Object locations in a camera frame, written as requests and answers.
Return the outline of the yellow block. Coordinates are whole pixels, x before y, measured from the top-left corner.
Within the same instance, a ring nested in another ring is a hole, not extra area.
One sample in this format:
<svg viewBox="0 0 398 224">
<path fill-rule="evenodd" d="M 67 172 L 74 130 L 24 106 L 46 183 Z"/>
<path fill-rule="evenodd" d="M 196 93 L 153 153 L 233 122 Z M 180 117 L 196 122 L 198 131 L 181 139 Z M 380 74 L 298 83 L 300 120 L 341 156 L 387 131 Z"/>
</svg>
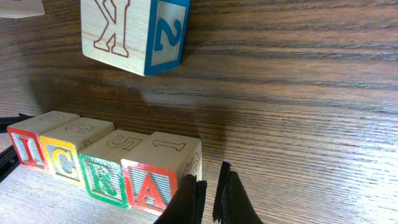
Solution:
<svg viewBox="0 0 398 224">
<path fill-rule="evenodd" d="M 85 186 L 78 153 L 115 130 L 110 121 L 78 118 L 40 135 L 40 143 L 56 178 L 79 187 Z"/>
</svg>

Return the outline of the red letter A block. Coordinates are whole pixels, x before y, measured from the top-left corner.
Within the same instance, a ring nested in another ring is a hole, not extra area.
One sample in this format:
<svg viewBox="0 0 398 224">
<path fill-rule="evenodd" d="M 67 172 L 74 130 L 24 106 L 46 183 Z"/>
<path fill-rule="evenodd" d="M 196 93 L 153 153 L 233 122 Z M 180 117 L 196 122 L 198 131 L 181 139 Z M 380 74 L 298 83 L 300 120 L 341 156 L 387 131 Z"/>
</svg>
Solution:
<svg viewBox="0 0 398 224">
<path fill-rule="evenodd" d="M 121 159 L 130 207 L 159 216 L 182 179 L 202 180 L 202 143 L 199 138 L 154 132 Z"/>
</svg>

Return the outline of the green letter R block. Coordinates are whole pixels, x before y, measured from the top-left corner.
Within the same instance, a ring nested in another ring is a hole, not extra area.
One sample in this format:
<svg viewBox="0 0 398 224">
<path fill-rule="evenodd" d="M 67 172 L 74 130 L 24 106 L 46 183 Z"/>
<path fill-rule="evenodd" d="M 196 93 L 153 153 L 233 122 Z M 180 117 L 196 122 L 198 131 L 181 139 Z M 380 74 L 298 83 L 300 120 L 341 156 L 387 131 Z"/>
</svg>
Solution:
<svg viewBox="0 0 398 224">
<path fill-rule="evenodd" d="M 117 129 L 78 153 L 78 162 L 90 197 L 130 209 L 121 159 L 147 137 L 146 134 Z"/>
</svg>

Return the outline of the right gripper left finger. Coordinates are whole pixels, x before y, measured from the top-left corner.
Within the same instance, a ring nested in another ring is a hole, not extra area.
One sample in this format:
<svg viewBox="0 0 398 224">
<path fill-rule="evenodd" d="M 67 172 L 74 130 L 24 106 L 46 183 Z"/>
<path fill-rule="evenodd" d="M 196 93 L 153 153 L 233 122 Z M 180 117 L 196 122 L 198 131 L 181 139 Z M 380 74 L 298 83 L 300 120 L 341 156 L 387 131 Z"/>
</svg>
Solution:
<svg viewBox="0 0 398 224">
<path fill-rule="evenodd" d="M 201 224 L 207 181 L 186 175 L 167 208 L 154 224 Z"/>
</svg>

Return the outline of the red letter I block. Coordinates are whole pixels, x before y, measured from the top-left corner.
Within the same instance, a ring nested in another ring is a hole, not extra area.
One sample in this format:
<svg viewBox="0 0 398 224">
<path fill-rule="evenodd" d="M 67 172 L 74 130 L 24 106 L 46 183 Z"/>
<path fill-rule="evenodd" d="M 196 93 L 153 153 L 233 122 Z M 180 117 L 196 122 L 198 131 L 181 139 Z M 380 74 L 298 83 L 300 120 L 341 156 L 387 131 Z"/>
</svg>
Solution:
<svg viewBox="0 0 398 224">
<path fill-rule="evenodd" d="M 49 167 L 40 143 L 40 135 L 81 118 L 78 114 L 50 111 L 9 125 L 6 130 L 23 166 L 46 172 Z"/>
</svg>

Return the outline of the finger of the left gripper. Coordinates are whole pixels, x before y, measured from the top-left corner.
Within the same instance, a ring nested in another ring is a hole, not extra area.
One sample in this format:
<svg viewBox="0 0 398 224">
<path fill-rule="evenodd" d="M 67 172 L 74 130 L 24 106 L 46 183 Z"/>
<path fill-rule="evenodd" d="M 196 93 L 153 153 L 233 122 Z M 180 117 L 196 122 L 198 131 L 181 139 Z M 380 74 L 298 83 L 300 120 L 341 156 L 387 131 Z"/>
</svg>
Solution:
<svg viewBox="0 0 398 224">
<path fill-rule="evenodd" d="M 32 116 L 19 113 L 18 116 L 0 118 L 0 133 L 6 133 L 8 126 L 30 119 L 31 117 Z"/>
<path fill-rule="evenodd" d="M 13 145 L 1 152 L 0 160 L 0 182 L 2 182 L 19 165 L 19 158 Z"/>
</svg>

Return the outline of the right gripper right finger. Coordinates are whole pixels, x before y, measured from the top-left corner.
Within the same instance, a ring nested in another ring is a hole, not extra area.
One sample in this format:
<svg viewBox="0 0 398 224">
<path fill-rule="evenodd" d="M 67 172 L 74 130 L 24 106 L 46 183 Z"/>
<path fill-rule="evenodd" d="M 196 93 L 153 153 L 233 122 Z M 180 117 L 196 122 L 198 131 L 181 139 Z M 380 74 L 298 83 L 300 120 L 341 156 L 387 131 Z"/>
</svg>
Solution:
<svg viewBox="0 0 398 224">
<path fill-rule="evenodd" d="M 229 162 L 221 165 L 212 216 L 214 223 L 263 224 Z"/>
</svg>

